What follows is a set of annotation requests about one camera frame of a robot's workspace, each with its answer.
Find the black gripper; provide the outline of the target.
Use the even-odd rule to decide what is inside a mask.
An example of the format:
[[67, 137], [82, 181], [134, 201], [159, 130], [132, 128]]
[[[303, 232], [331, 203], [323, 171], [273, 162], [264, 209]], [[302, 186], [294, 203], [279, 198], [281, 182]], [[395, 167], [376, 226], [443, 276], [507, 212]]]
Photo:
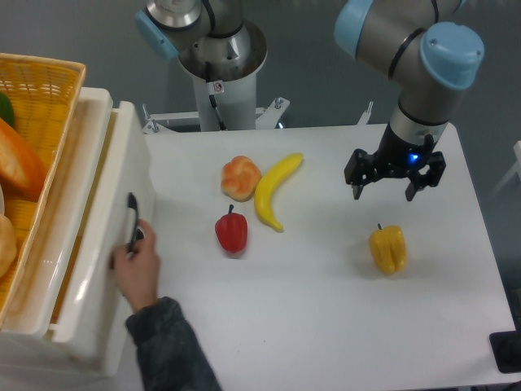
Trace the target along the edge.
[[352, 153], [344, 168], [345, 182], [352, 187], [353, 198], [359, 200], [364, 187], [383, 178], [408, 178], [405, 197], [412, 201], [425, 187], [437, 187], [446, 163], [442, 152], [434, 150], [432, 134], [410, 143], [386, 126], [378, 150], [369, 154], [363, 149]]

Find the dark grey sleeved forearm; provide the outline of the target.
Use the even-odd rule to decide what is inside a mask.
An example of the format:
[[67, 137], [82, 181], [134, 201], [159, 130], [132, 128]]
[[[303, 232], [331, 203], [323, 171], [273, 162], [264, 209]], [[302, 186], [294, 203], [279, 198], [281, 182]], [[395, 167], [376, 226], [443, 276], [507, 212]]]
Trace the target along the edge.
[[137, 349], [145, 390], [220, 390], [180, 304], [160, 298], [130, 315], [125, 326]]

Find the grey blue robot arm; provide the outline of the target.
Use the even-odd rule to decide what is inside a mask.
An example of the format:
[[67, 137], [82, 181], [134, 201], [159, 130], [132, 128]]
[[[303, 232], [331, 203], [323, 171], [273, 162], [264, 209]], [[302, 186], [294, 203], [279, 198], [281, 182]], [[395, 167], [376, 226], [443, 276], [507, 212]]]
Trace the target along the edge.
[[[484, 57], [480, 37], [448, 20], [461, 7], [459, 1], [349, 1], [339, 13], [337, 45], [402, 89], [377, 151], [357, 149], [345, 167], [355, 198], [383, 178], [408, 178], [408, 200], [439, 184], [446, 164], [436, 144]], [[149, 1], [135, 23], [150, 48], [178, 59], [191, 75], [201, 130], [277, 124], [275, 108], [256, 110], [267, 44], [240, 1]]]

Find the person's hand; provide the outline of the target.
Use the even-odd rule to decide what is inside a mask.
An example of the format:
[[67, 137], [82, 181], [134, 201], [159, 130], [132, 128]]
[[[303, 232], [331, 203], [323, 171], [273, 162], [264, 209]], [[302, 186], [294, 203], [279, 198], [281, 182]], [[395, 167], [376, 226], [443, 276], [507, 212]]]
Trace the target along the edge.
[[138, 220], [144, 238], [136, 241], [133, 251], [125, 245], [116, 247], [112, 253], [116, 282], [134, 313], [154, 305], [158, 300], [160, 258], [155, 250], [155, 232], [150, 224]]

